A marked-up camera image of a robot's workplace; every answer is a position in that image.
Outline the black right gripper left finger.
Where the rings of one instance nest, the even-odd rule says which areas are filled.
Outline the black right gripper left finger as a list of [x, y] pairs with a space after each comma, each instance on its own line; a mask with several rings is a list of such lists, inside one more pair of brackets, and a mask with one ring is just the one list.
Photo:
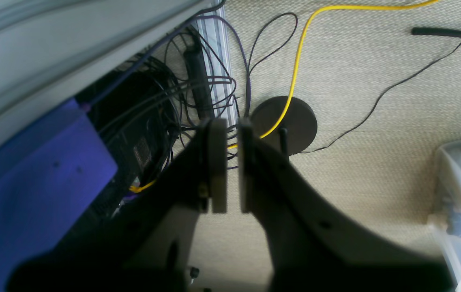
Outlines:
[[201, 214], [227, 211], [227, 122], [207, 120], [171, 165], [103, 226], [25, 261], [9, 292], [186, 292]]

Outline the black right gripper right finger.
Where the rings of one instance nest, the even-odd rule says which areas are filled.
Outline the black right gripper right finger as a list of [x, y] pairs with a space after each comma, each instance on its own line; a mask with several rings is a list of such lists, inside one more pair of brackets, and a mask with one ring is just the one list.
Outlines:
[[318, 194], [288, 158], [238, 124], [241, 210], [266, 235], [270, 292], [451, 292], [445, 262], [394, 244]]

